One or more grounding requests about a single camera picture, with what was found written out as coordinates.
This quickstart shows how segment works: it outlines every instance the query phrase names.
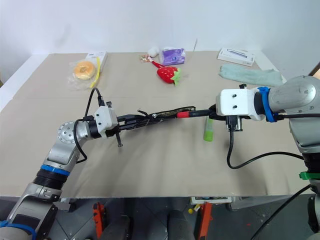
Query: white box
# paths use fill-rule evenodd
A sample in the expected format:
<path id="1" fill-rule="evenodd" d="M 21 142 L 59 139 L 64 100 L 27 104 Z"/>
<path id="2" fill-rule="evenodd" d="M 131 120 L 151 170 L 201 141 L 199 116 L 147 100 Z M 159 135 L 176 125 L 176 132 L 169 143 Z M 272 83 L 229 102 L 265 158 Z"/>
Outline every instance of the white box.
<path id="1" fill-rule="evenodd" d="M 233 48 L 222 48 L 217 59 L 251 67 L 255 62 L 255 55 L 247 51 Z"/>
<path id="2" fill-rule="evenodd" d="M 102 69 L 104 68 L 105 62 L 107 60 L 108 52 L 107 51 L 97 51 L 97 52 L 89 52 L 85 59 L 93 61 L 96 63 L 96 58 L 100 59 L 100 73 L 102 73 Z"/>

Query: table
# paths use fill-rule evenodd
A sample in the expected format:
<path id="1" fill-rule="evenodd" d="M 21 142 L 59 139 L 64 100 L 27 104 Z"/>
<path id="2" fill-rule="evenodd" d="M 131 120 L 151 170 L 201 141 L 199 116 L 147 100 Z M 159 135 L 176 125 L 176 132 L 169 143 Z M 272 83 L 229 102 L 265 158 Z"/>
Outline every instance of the table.
<path id="1" fill-rule="evenodd" d="M 216 59 L 217 51 L 188 52 L 177 87 L 159 80 L 152 64 L 140 63 L 140 54 L 110 53 L 100 76 L 98 88 L 118 116 L 138 109 L 207 109 L 222 89 L 239 86 L 218 76 L 225 62 Z M 19 196 L 36 176 L 59 125 L 83 116 L 89 91 L 70 91 L 66 82 L 69 63 L 85 56 L 50 54 L 0 112 L 0 175 L 5 179 L 0 182 L 1 196 Z M 93 101 L 90 111 L 97 106 Z M 229 169 L 225 123 L 214 121 L 213 142 L 203 140 L 204 126 L 204 118 L 175 119 L 121 132 L 122 148 L 115 137 L 87 142 L 83 149 L 88 160 L 74 168 L 62 196 L 287 195 L 307 184 L 298 176 L 306 169 L 303 161 L 289 156 L 268 156 L 242 169 Z M 234 137 L 234 165 L 266 152 L 299 153 L 285 120 L 244 120 L 243 132 Z"/>

